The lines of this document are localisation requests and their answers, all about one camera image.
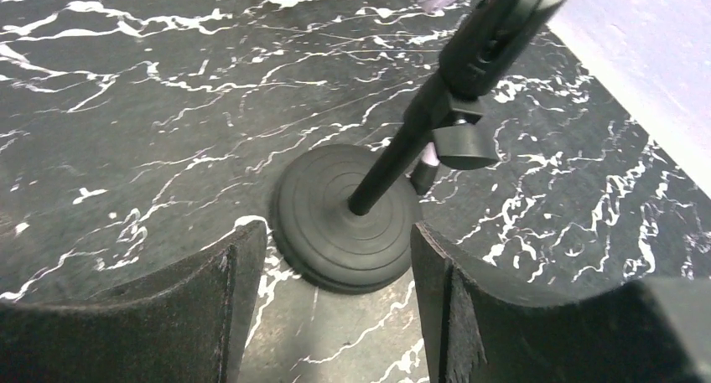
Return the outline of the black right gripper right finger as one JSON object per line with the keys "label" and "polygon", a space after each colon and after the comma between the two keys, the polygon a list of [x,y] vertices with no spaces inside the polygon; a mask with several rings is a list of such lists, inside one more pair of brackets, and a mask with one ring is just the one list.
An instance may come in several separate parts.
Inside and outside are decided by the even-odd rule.
{"label": "black right gripper right finger", "polygon": [[707,382],[710,283],[648,277],[570,298],[412,228],[433,382]]}

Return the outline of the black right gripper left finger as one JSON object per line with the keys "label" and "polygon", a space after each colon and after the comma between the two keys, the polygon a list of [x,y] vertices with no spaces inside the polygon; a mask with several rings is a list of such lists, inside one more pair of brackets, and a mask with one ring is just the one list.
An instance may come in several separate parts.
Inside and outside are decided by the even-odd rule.
{"label": "black right gripper left finger", "polygon": [[87,299],[2,303],[2,381],[236,381],[266,247],[253,221]]}

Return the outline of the black round-base desktop mic stand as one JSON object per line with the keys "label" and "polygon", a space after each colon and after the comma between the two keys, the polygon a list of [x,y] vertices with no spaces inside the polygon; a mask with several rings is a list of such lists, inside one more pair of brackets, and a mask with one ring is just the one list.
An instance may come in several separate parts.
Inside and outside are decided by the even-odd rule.
{"label": "black round-base desktop mic stand", "polygon": [[402,126],[381,152],[351,144],[313,148],[283,171],[270,222],[278,250],[304,279],[331,292],[374,292],[411,264],[410,230],[422,211],[409,177],[432,142],[441,164],[497,163],[482,132],[481,99],[567,0],[481,0],[439,54]]}

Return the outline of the purple tripod music stand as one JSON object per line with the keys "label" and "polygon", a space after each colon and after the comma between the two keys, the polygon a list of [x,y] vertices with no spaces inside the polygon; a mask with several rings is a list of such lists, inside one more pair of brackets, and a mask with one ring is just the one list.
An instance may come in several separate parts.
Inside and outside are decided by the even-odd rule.
{"label": "purple tripod music stand", "polygon": [[[456,0],[418,0],[419,6],[426,13],[434,13]],[[418,195],[425,195],[432,187],[439,170],[439,157],[432,142],[422,150],[417,165],[411,172],[409,180]]]}

